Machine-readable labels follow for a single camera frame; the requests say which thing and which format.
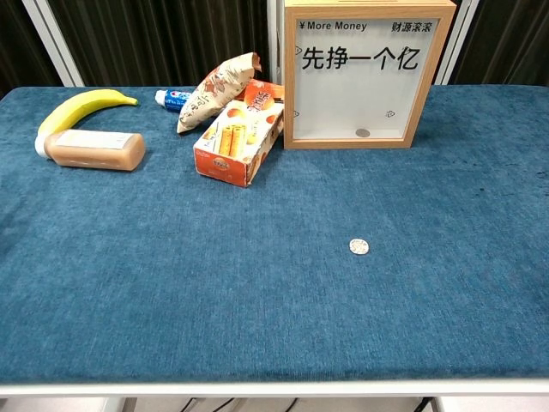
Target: orange box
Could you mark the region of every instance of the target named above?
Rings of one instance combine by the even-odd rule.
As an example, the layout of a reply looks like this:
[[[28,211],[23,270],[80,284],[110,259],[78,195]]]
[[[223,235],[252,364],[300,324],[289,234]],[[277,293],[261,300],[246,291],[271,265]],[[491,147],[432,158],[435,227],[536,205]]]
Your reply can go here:
[[[252,80],[195,143],[196,171],[246,187],[282,131],[282,86]]]

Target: yellow banana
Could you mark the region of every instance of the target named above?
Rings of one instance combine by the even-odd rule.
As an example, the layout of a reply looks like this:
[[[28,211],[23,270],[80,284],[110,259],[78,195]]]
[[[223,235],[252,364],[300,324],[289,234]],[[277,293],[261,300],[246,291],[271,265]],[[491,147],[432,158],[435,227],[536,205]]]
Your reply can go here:
[[[137,104],[137,99],[124,96],[117,90],[100,88],[77,94],[56,107],[38,129],[38,138],[70,129],[81,118],[105,107]]]

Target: white cap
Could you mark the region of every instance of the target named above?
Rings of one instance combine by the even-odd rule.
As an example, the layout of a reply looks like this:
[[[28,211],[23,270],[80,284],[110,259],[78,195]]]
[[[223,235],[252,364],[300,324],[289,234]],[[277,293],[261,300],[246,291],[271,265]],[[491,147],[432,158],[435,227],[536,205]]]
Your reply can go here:
[[[156,94],[154,95],[154,99],[156,100],[156,102],[161,105],[162,107],[164,107],[164,99],[166,98],[166,90],[159,90],[158,92],[156,92]]]
[[[44,148],[46,138],[47,136],[44,133],[42,133],[41,135],[38,134],[36,136],[36,139],[34,140],[34,150],[36,150],[36,153],[38,153],[44,159],[50,159],[50,156],[46,154]]]

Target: toothpaste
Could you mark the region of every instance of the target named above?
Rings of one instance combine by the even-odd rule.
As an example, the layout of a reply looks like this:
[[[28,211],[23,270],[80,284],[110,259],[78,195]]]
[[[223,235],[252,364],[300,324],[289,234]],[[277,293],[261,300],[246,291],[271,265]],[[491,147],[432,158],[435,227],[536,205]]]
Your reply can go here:
[[[167,110],[174,112],[180,112],[181,107],[184,106],[187,99],[189,99],[190,93],[179,92],[178,90],[159,90],[156,92],[154,99],[156,102],[165,107]]]

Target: silver coin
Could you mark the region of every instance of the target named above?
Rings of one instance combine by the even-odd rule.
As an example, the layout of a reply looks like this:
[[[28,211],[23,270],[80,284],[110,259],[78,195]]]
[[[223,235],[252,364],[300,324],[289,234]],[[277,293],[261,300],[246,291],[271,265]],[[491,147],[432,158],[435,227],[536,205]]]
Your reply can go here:
[[[370,246],[364,239],[353,239],[349,242],[349,249],[355,255],[365,255],[370,250]]]

